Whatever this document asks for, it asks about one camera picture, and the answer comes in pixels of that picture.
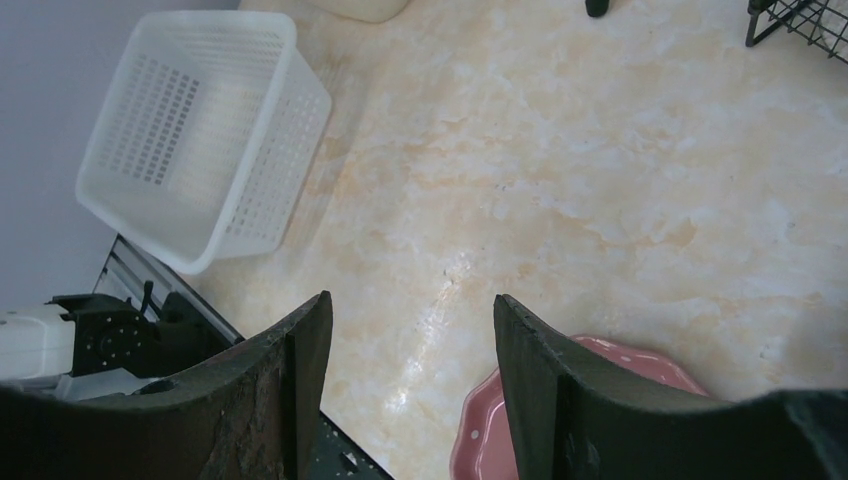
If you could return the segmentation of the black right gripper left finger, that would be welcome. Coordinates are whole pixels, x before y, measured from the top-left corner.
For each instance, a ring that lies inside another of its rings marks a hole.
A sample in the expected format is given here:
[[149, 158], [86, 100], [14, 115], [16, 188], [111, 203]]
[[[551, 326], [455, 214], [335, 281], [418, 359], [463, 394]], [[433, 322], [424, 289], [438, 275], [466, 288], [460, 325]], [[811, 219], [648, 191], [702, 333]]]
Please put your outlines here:
[[333, 329], [323, 291], [263, 332], [130, 395], [3, 388], [5, 479], [305, 479]]

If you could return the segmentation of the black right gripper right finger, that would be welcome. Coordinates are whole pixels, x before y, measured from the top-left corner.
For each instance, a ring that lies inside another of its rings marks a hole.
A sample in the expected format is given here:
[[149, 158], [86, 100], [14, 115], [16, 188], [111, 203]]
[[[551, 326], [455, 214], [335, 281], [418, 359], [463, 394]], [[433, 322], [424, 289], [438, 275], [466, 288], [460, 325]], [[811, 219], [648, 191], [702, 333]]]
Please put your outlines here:
[[498, 367], [522, 479], [843, 479], [847, 393], [740, 402], [642, 377], [568, 339], [508, 295]]

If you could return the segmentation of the pink polka dot plate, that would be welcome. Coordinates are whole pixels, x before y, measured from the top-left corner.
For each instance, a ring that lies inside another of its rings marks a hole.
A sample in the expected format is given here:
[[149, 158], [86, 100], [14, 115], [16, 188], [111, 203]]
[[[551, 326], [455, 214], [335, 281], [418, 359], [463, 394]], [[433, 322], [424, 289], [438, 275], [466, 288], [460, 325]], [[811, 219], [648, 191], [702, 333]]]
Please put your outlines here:
[[[572, 335], [570, 339], [644, 378], [689, 393], [708, 394], [683, 368], [660, 353], [589, 335]], [[453, 479], [519, 477], [499, 370], [464, 400], [450, 474]]]

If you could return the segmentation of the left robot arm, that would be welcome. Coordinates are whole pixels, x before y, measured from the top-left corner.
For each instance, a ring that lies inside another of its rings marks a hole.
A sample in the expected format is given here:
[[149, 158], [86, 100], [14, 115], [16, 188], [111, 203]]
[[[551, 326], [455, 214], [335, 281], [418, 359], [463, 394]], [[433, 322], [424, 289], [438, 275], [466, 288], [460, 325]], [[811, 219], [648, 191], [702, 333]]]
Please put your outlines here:
[[232, 346], [184, 295], [157, 305], [153, 287], [138, 305], [92, 293], [2, 313], [2, 386], [70, 402], [132, 394]]

